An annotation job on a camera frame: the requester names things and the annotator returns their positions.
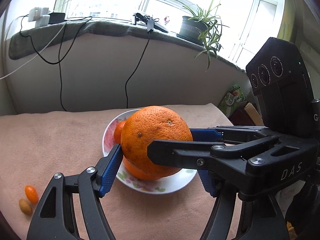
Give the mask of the mandarin orange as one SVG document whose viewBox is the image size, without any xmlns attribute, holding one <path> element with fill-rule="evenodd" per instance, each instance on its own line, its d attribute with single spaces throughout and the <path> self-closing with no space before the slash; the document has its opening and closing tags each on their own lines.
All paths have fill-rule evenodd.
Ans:
<svg viewBox="0 0 320 240">
<path fill-rule="evenodd" d="M 119 124 L 117 124 L 116 129 L 114 130 L 113 138 L 116 144 L 121 144 L 121 133 L 125 123 L 126 120 L 121 121 Z"/>
</svg>

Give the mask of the cardboard box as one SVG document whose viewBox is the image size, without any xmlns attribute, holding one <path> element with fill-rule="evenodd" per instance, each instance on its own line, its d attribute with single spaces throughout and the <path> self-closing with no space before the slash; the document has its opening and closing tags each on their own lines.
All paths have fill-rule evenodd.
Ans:
<svg viewBox="0 0 320 240">
<path fill-rule="evenodd" d="M 244 110 L 251 118 L 255 126 L 264 126 L 262 117 L 250 102 L 245 105 Z"/>
</svg>

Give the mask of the black power brick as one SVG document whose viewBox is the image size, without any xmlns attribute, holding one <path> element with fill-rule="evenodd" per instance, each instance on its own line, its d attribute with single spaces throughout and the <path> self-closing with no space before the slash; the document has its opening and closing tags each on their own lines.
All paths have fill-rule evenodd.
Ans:
<svg viewBox="0 0 320 240">
<path fill-rule="evenodd" d="M 49 14 L 48 24 L 58 24 L 65 21 L 66 14 L 64 12 L 51 12 Z"/>
</svg>

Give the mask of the white power adapters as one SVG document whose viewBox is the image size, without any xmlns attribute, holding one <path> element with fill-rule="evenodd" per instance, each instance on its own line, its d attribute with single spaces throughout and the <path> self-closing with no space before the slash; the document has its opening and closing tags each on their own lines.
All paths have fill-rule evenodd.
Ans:
<svg viewBox="0 0 320 240">
<path fill-rule="evenodd" d="M 28 22 L 35 21 L 35 27 L 44 27 L 49 24 L 49 8 L 34 7 L 29 11 Z"/>
</svg>

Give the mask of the floral white plate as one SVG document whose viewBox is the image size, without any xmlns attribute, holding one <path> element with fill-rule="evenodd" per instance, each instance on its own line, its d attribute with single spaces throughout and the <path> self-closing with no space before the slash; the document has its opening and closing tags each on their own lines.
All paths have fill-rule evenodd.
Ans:
<svg viewBox="0 0 320 240">
<path fill-rule="evenodd" d="M 103 156 L 108 156 L 115 145 L 113 134 L 117 124 L 129 118 L 136 111 L 136 109 L 132 109 L 120 113 L 106 126 L 102 139 Z M 121 164 L 116 178 L 124 185 L 138 192 L 147 194 L 168 194 L 187 186 L 196 175 L 196 170 L 183 168 L 178 173 L 159 180 L 141 180 L 132 175 L 124 164 Z"/>
</svg>

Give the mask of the potted spider plant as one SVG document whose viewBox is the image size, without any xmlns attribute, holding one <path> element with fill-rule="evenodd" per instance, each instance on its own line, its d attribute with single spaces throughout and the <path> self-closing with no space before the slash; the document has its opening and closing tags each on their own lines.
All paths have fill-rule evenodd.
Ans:
<svg viewBox="0 0 320 240">
<path fill-rule="evenodd" d="M 214 12 L 221 4 L 214 5 L 214 0 L 211 0 L 208 9 L 203 9 L 197 4 L 187 5 L 180 0 L 172 1 L 180 4 L 183 10 L 189 12 L 188 16 L 182 17 L 181 28 L 176 36 L 202 46 L 202 50 L 194 57 L 206 54 L 207 68 L 209 68 L 212 56 L 217 57 L 217 53 L 222 48 L 220 40 L 225 25 L 221 17 Z"/>
</svg>

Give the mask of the brown longan large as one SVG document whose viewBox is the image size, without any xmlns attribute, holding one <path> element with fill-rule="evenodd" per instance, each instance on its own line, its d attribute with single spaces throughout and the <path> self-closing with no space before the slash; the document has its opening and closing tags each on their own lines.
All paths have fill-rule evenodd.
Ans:
<svg viewBox="0 0 320 240">
<path fill-rule="evenodd" d="M 31 208 L 31 206 L 29 205 L 29 203 L 25 200 L 25 199 L 20 199 L 18 201 L 20 210 L 23 214 L 27 215 L 27 216 L 31 216 L 33 214 L 33 210 Z"/>
</svg>

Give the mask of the smooth large orange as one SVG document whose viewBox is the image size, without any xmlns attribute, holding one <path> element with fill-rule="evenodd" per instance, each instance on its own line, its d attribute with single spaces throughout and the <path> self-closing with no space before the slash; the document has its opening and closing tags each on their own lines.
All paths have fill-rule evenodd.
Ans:
<svg viewBox="0 0 320 240">
<path fill-rule="evenodd" d="M 138 178 L 140 180 L 153 181 L 153 180 L 159 179 L 157 177 L 148 176 L 148 175 L 144 174 L 139 169 L 135 168 L 132 164 L 130 164 L 125 157 L 123 157 L 123 165 L 125 166 L 125 168 L 127 169 L 127 171 L 130 174 L 132 174 L 133 176 L 135 176 L 136 178 Z"/>
</svg>

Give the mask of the black clip device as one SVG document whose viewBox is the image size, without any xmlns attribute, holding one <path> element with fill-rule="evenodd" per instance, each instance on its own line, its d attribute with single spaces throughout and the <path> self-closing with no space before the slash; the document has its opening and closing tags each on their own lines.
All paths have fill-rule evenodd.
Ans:
<svg viewBox="0 0 320 240">
<path fill-rule="evenodd" d="M 158 20 L 152 18 L 151 16 L 143 13 L 143 12 L 137 12 L 134 13 L 134 22 L 133 24 L 136 25 L 139 21 L 143 22 L 146 24 L 147 27 L 147 32 L 151 33 L 152 31 L 159 30 L 163 33 L 168 33 L 169 31 L 159 23 L 157 23 Z"/>
</svg>

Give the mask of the green carton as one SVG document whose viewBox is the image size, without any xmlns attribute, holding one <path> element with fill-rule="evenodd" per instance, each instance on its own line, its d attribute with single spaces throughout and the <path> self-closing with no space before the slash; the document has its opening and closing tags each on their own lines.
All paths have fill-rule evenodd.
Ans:
<svg viewBox="0 0 320 240">
<path fill-rule="evenodd" d="M 218 105 L 218 109 L 228 118 L 246 102 L 244 93 L 238 84 L 232 85 Z"/>
</svg>

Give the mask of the grey-green sill cloth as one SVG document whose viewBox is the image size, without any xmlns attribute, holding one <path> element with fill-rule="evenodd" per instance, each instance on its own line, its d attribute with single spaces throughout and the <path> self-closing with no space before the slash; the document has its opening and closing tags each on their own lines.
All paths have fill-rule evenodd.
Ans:
<svg viewBox="0 0 320 240">
<path fill-rule="evenodd" d="M 161 31 L 153 31 L 150 35 L 146 28 L 136 25 L 116 23 L 110 21 L 75 21 L 47 25 L 21 33 L 17 32 L 9 39 L 8 57 L 11 60 L 19 60 L 40 51 L 44 47 L 57 45 L 61 40 L 69 41 L 85 34 L 93 34 L 110 37 L 132 36 L 136 38 L 151 38 L 152 40 L 172 43 L 184 48 L 200 52 L 204 48 L 200 45 L 171 36 Z"/>
</svg>

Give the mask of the small kumquat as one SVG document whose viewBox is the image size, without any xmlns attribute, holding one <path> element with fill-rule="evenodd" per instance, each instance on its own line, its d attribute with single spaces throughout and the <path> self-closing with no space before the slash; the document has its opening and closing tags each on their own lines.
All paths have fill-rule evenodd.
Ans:
<svg viewBox="0 0 320 240">
<path fill-rule="evenodd" d="M 24 191 L 25 191 L 26 197 L 31 203 L 37 204 L 39 202 L 39 197 L 35 187 L 31 185 L 26 185 L 24 188 Z"/>
</svg>

